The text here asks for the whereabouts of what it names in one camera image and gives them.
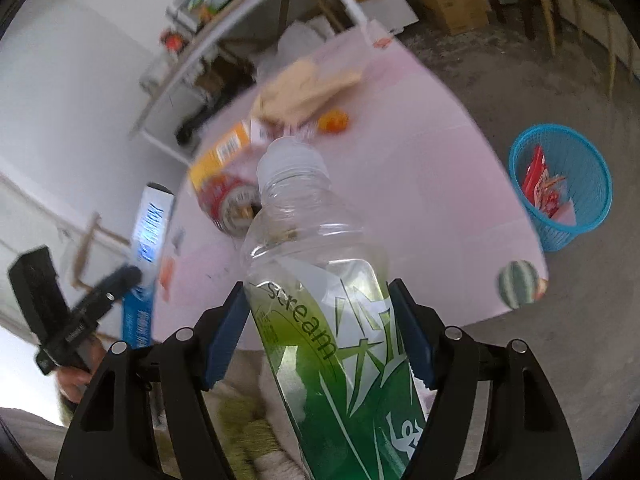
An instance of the transparent bottle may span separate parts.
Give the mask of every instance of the transparent bottle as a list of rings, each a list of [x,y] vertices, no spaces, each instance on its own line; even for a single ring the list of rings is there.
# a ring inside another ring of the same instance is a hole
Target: transparent bottle
[[[274,141],[244,288],[315,480],[397,479],[424,427],[386,288],[386,254],[310,146]]]

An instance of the gray floor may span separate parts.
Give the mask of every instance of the gray floor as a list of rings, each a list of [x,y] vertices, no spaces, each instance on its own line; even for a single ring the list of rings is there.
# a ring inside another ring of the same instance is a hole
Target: gray floor
[[[551,122],[583,133],[609,165],[609,217],[547,255],[546,296],[467,328],[484,342],[518,337],[529,343],[562,405],[586,478],[640,403],[640,84],[629,83],[619,63],[608,100],[603,47],[588,38],[581,47],[565,25],[552,58],[540,17],[533,42],[517,19],[510,13],[509,27],[490,24],[455,37],[420,22],[400,39],[462,101],[503,162],[522,130]],[[471,449],[478,448],[481,424],[474,421]],[[473,469],[473,455],[465,453],[460,472]]]

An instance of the blue mesh basket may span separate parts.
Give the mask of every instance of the blue mesh basket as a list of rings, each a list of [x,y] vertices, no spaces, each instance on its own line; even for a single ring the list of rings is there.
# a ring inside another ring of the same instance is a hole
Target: blue mesh basket
[[[547,218],[529,203],[520,189],[537,144],[545,152],[549,175],[566,177],[568,195],[574,201],[575,226]],[[544,251],[560,250],[577,235],[595,229],[611,208],[613,187],[606,162],[593,144],[566,126],[538,124],[522,132],[509,153],[509,176],[538,231]]]

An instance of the barcode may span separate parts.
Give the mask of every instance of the barcode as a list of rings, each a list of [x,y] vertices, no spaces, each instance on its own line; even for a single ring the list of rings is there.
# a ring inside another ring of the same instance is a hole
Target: barcode
[[[220,164],[225,164],[239,149],[240,139],[238,139],[238,134],[234,133],[222,146],[216,148]]]

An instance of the bottle cap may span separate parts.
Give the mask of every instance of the bottle cap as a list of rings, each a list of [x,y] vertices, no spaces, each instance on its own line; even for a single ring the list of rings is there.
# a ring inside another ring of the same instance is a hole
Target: bottle cap
[[[329,177],[320,153],[308,144],[294,137],[281,137],[274,140],[258,163],[258,188],[264,189],[285,177],[299,171],[317,171]]]

